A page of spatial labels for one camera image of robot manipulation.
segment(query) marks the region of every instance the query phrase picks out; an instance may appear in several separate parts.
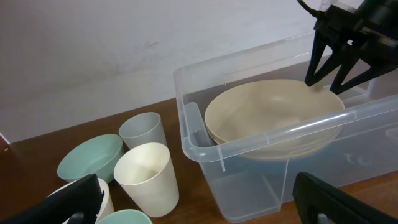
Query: bowl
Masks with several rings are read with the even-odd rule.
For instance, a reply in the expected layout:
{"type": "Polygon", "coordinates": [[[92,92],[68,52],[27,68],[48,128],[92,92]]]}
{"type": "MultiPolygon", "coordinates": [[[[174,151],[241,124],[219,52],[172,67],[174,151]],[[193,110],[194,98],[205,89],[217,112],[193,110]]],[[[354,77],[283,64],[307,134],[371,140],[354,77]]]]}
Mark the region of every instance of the bowl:
{"type": "Polygon", "coordinates": [[[144,212],[125,209],[109,215],[97,224],[152,224],[150,218],[144,212]]]}
{"type": "MultiPolygon", "coordinates": [[[[63,187],[60,187],[58,190],[52,192],[50,195],[52,195],[55,192],[58,192],[58,191],[64,189],[65,187],[68,187],[69,185],[73,184],[76,181],[77,180],[75,180],[73,182],[70,182],[69,184],[64,185],[63,187]]],[[[110,192],[109,192],[109,187],[108,187],[107,183],[105,182],[105,180],[100,179],[100,178],[98,178],[98,182],[99,182],[99,186],[101,187],[101,190],[104,192],[104,198],[102,200],[101,208],[100,208],[99,213],[97,215],[96,222],[100,221],[104,217],[106,217],[106,216],[108,216],[108,215],[110,215],[110,214],[112,214],[114,212],[113,202],[112,202],[112,198],[111,198],[111,195],[110,195],[110,192]]]]}
{"type": "Polygon", "coordinates": [[[57,174],[67,182],[96,174],[109,183],[114,179],[114,167],[123,154],[123,140],[118,135],[97,136],[69,152],[59,164],[57,174]]]}
{"type": "MultiPolygon", "coordinates": [[[[263,80],[234,87],[217,96],[206,109],[205,123],[215,142],[223,144],[344,108],[337,95],[321,86],[308,87],[297,80],[263,80]]],[[[242,156],[259,160],[306,156],[331,143],[341,129],[327,129],[242,156]]]]}

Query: green cup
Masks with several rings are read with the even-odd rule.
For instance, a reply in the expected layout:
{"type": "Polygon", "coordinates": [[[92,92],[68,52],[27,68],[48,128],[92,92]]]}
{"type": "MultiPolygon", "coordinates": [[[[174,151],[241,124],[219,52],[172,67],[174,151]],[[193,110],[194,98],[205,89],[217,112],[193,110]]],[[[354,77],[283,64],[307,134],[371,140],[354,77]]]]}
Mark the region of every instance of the green cup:
{"type": "Polygon", "coordinates": [[[123,154],[123,140],[118,135],[97,136],[69,152],[58,166],[57,174],[67,182],[96,174],[109,183],[114,179],[114,167],[123,154]]]}
{"type": "Polygon", "coordinates": [[[144,212],[126,209],[112,213],[96,224],[152,224],[144,212]]]}

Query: cup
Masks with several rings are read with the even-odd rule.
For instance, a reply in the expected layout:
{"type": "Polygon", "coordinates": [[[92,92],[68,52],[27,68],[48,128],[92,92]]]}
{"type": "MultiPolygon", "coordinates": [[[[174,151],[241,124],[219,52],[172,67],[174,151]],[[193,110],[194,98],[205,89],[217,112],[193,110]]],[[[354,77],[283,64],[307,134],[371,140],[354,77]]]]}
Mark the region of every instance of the cup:
{"type": "Polygon", "coordinates": [[[177,205],[177,181],[163,144],[142,144],[125,153],[114,168],[114,178],[150,217],[164,216],[177,205]]]}
{"type": "Polygon", "coordinates": [[[119,135],[129,149],[150,142],[167,146],[160,115],[154,112],[142,113],[128,119],[120,126],[119,135]]]}
{"type": "MultiPolygon", "coordinates": [[[[60,187],[58,190],[52,192],[50,195],[54,194],[55,192],[58,192],[62,189],[64,189],[65,187],[68,187],[69,185],[75,183],[77,180],[70,182],[67,185],[64,185],[62,187],[60,187]]],[[[96,223],[98,223],[98,221],[100,221],[101,219],[105,218],[106,216],[112,214],[114,212],[114,208],[113,208],[113,203],[112,203],[112,198],[109,192],[109,187],[107,185],[107,183],[105,182],[105,180],[98,178],[98,182],[99,182],[99,187],[101,187],[101,190],[104,192],[104,198],[102,199],[102,204],[101,204],[101,208],[99,210],[99,213],[97,215],[97,220],[96,223]]]]}
{"type": "Polygon", "coordinates": [[[125,209],[113,213],[97,224],[152,224],[152,222],[143,212],[125,209]]]}

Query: white cup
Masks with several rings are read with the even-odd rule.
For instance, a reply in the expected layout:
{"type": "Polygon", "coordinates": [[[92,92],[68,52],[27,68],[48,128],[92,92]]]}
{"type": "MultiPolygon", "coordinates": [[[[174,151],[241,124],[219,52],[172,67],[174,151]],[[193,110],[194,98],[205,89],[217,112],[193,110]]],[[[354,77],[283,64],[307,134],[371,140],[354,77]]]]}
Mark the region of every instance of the white cup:
{"type": "Polygon", "coordinates": [[[162,120],[154,112],[142,113],[128,119],[120,126],[119,135],[129,149],[150,142],[167,146],[162,120]]]}
{"type": "Polygon", "coordinates": [[[125,153],[114,168],[114,178],[150,217],[168,214],[180,197],[169,149],[160,143],[125,153]]]}
{"type": "MultiPolygon", "coordinates": [[[[73,182],[70,182],[69,184],[60,187],[58,190],[52,192],[50,195],[52,195],[55,192],[58,192],[58,191],[64,189],[65,187],[68,187],[69,185],[75,183],[76,181],[77,180],[75,180],[73,182]]],[[[105,180],[100,179],[100,178],[98,178],[98,182],[99,182],[99,187],[101,187],[101,190],[104,191],[104,198],[102,199],[101,208],[99,210],[99,213],[97,215],[97,220],[95,222],[98,222],[101,219],[105,218],[107,215],[110,215],[110,214],[114,213],[112,198],[111,198],[111,195],[109,193],[109,187],[108,187],[107,183],[105,182],[105,180]]],[[[62,224],[67,224],[68,221],[69,221],[69,219],[66,220],[62,224]]]]}

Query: gray cup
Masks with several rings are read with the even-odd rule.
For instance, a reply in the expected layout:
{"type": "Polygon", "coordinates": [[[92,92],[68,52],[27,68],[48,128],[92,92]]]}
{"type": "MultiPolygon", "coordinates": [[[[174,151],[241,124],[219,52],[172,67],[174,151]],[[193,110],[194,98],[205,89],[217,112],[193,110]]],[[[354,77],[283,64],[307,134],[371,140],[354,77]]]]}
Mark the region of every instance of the gray cup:
{"type": "Polygon", "coordinates": [[[128,119],[120,126],[119,135],[129,149],[150,142],[167,146],[160,115],[154,112],[142,113],[128,119]]]}

